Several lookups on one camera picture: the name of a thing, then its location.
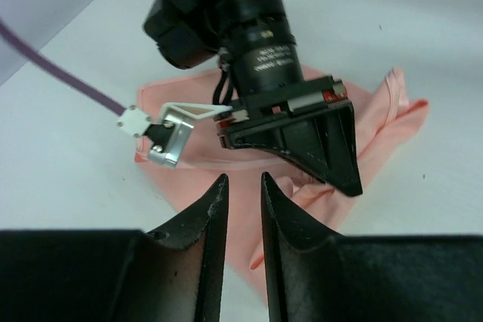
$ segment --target bolt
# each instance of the bolt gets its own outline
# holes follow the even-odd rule
[[[171,121],[164,121],[163,126],[166,128],[173,128],[174,127],[174,122]]]

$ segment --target purple cable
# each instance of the purple cable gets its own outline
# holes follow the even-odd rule
[[[122,113],[125,111],[125,107],[123,105],[117,103],[112,98],[99,92],[95,88],[92,88],[88,84],[85,84],[74,75],[71,75],[67,71],[61,69],[59,66],[53,64],[50,60],[44,58],[39,52],[35,51],[26,42],[20,39],[14,32],[12,32],[1,18],[0,35],[10,46],[15,48],[25,58],[45,70],[47,73],[53,75],[59,81],[69,85],[81,94],[89,97],[94,102],[97,102],[100,105],[106,107],[107,109],[110,109],[118,116],[122,115]]]

